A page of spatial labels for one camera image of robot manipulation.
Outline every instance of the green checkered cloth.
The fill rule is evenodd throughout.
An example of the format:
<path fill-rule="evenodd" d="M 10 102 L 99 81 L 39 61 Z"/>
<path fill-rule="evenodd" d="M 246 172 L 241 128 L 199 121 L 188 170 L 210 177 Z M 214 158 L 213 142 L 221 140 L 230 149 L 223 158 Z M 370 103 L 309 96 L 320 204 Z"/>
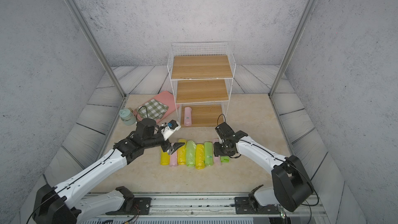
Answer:
<path fill-rule="evenodd" d="M 165 104 L 158 102 L 156 99 L 151 99 L 150 101 L 143 104 L 142 106 L 147 107 L 148 117 L 151 119 L 154 119 L 154 120 L 161 119 L 163 117 L 163 115 L 166 113 L 167 109 L 169 108 Z M 138 114 L 142 118 L 146 118 L 147 117 L 147 109 L 145 107 L 142 107 L 140 109 L 140 107 L 137 107 L 137 109 L 135 109 L 135 110 L 138 112 Z"/>

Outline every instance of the wire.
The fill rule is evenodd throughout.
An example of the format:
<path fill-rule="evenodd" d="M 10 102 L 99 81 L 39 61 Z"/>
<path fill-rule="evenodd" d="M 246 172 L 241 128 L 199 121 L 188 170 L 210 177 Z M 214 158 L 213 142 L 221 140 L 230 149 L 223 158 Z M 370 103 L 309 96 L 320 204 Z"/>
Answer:
<path fill-rule="evenodd" d="M 134 220 L 134 218 L 136 218 L 136 217 L 137 217 L 137 218 L 133 221 L 132 224 L 134 224 L 134 223 L 137 221 L 138 215 L 140 214 L 140 211 L 138 210 L 137 205 L 135 205 L 134 207 L 135 207 L 135 209 L 137 209 L 137 214 L 134 215 L 130 220 L 125 221 L 124 224 L 129 224 L 130 221 Z"/>
<path fill-rule="evenodd" d="M 310 219 L 308 220 L 308 222 L 307 222 L 307 224 L 310 224 L 310 222 L 311 222 L 311 219 L 312 219 L 312 211 L 311 211 L 311 205 L 305 205 L 305 206 L 308 206 L 309 208 L 310 208 Z"/>
<path fill-rule="evenodd" d="M 112 151 L 111 155 L 109 155 L 109 156 L 104 160 L 104 162 L 105 162 L 106 160 L 108 160 L 108 158 L 110 158 L 114 152 L 115 152 L 115 150 Z M 95 169 L 96 167 L 100 166 L 101 164 L 102 164 L 102 163 L 97 164 L 94 168 L 92 168 L 91 170 L 89 170 L 89 171 L 87 171 L 86 173 L 84 173 L 82 176 L 80 176 L 79 178 L 77 178 L 76 180 L 74 180 L 74 181 L 73 181 L 71 184 L 69 184 L 69 185 L 74 184 L 77 180 L 79 180 L 80 178 L 84 177 L 85 175 L 87 175 L 87 173 L 91 172 L 93 169 Z M 29 220 L 30 220 L 30 218 L 32 217 L 32 215 L 33 215 L 44 203 L 46 203 L 48 200 L 50 200 L 50 199 L 53 198 L 54 196 L 58 195 L 61 191 L 63 191 L 63 190 L 66 189 L 66 188 L 67 188 L 67 186 L 65 186 L 62 190 L 56 192 L 56 193 L 53 194 L 52 196 L 50 196 L 47 200 L 45 200 L 44 202 L 42 202 L 35 210 L 33 210 L 33 212 L 30 214 L 29 218 L 27 219 L 26 224 L 29 223 Z"/>
<path fill-rule="evenodd" d="M 248 143 L 248 144 L 254 145 L 254 146 L 256 146 L 256 147 L 262 149 L 263 151 L 267 152 L 269 155 L 271 155 L 271 156 L 272 156 L 273 158 L 275 158 L 276 160 L 279 160 L 279 161 L 281 161 L 281 162 L 285 162 L 285 161 L 280 160 L 279 158 L 275 157 L 274 155 L 272 155 L 271 152 L 267 151 L 266 149 L 264 149 L 264 148 L 262 148 L 262 147 L 260 147 L 260 146 L 258 146 L 258 145 L 256 145 L 256 144 L 252 144 L 252 143 L 250 143 L 250 142 L 247 142 L 247 141 L 241 140 L 241 139 L 240 139 L 239 141 L 243 141 L 243 142 L 246 142 L 246 143 Z M 306 177 L 304 176 L 304 174 L 301 173 L 301 171 L 299 171 L 296 167 L 294 167 L 294 166 L 291 165 L 291 164 L 288 164 L 288 165 L 291 166 L 291 167 L 293 167 L 297 172 L 299 172 L 299 173 L 306 179 Z M 313 206 L 318 205 L 318 203 L 319 203 L 319 196 L 318 196 L 318 193 L 316 192 L 315 188 L 311 186 L 310 182 L 309 182 L 307 179 L 306 179 L 306 181 L 307 181 L 307 183 L 308 183 L 308 186 L 310 186 L 311 190 L 313 190 L 313 191 L 315 192 L 317 201 L 316 201 L 316 204 L 314 204 L 314 205 L 307 205 L 307 204 L 303 204 L 303 203 L 302 203 L 301 205 L 313 207 Z"/>
<path fill-rule="evenodd" d="M 239 154 L 239 156 L 237 156 L 237 157 L 231 157 L 230 155 L 228 155 L 228 157 L 230 157 L 230 158 L 240 158 L 240 156 L 242 156 L 242 154 Z"/>
<path fill-rule="evenodd" d="M 141 110 L 142 107 L 145 107 L 145 108 L 147 109 L 147 118 L 149 118 L 149 117 L 148 117 L 148 108 L 147 108 L 146 106 L 141 106 L 140 108 L 138 108 L 137 114 L 135 115 L 135 119 L 137 119 L 137 115 L 138 115 L 138 113 L 140 112 L 140 110 Z"/>
<path fill-rule="evenodd" d="M 52 197 L 56 196 L 59 192 L 63 191 L 64 189 L 66 189 L 67 187 L 64 187 L 62 190 L 58 191 L 57 193 L 53 194 L 52 196 L 50 196 L 47 200 L 45 200 L 44 202 L 42 202 L 35 210 L 33 210 L 33 212 L 29 215 L 29 218 L 26 221 L 26 224 L 29 223 L 30 218 L 32 217 L 32 215 L 34 214 L 34 212 L 36 212 L 45 202 L 47 202 L 48 200 L 50 200 Z"/>
<path fill-rule="evenodd" d="M 219 119 L 221 116 L 224 116 L 224 122 L 226 122 L 226 117 L 225 117 L 225 115 L 224 115 L 223 113 L 221 113 L 220 116 L 217 118 L 217 126 L 218 126 L 218 119 Z"/>

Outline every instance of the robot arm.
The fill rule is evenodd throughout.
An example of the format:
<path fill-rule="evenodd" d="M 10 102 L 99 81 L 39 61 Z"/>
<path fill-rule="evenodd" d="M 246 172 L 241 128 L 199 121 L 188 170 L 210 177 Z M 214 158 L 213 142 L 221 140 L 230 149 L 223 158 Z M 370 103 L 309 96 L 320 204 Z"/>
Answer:
<path fill-rule="evenodd" d="M 232 157 L 240 153 L 271 174 L 273 188 L 256 188 L 252 192 L 255 209 L 274 204 L 276 199 L 284 208 L 293 212 L 314 192 L 314 186 L 296 156 L 279 155 L 255 142 L 245 132 L 234 132 L 226 122 L 219 124 L 216 132 L 220 143 L 214 143 L 215 156 Z"/>
<path fill-rule="evenodd" d="M 104 212 L 118 210 L 126 201 L 134 198 L 125 187 L 88 201 L 81 199 L 113 172 L 141 156 L 147 148 L 161 146 L 163 152 L 174 153 L 184 143 L 171 145 L 168 138 L 180 128 L 181 125 L 174 120 L 161 126 L 149 118 L 137 122 L 136 130 L 116 143 L 98 161 L 55 187 L 47 184 L 40 188 L 32 213 L 34 221 L 37 224 L 75 224 Z"/>

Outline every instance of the wooden shelf board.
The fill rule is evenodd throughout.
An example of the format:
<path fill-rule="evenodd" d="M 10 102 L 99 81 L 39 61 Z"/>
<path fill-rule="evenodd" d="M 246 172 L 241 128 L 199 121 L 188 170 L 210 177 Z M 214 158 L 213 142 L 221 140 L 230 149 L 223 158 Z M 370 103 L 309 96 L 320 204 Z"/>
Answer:
<path fill-rule="evenodd" d="M 232 78 L 227 56 L 176 56 L 172 80 Z"/>
<path fill-rule="evenodd" d="M 192 125 L 189 127 L 184 126 L 184 111 L 185 107 L 192 108 Z M 221 105 L 194 105 L 183 106 L 181 111 L 181 127 L 216 127 L 217 118 L 222 113 Z"/>
<path fill-rule="evenodd" d="M 179 81 L 176 103 L 227 101 L 225 80 Z"/>

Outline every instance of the glass jar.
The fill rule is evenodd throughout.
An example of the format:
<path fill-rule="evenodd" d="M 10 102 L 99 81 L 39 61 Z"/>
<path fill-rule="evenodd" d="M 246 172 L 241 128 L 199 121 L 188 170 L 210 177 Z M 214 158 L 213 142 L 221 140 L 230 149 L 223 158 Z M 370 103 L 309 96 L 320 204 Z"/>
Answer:
<path fill-rule="evenodd" d="M 134 114 L 129 109 L 122 109 L 119 112 L 120 119 L 126 126 L 131 126 L 136 123 Z"/>

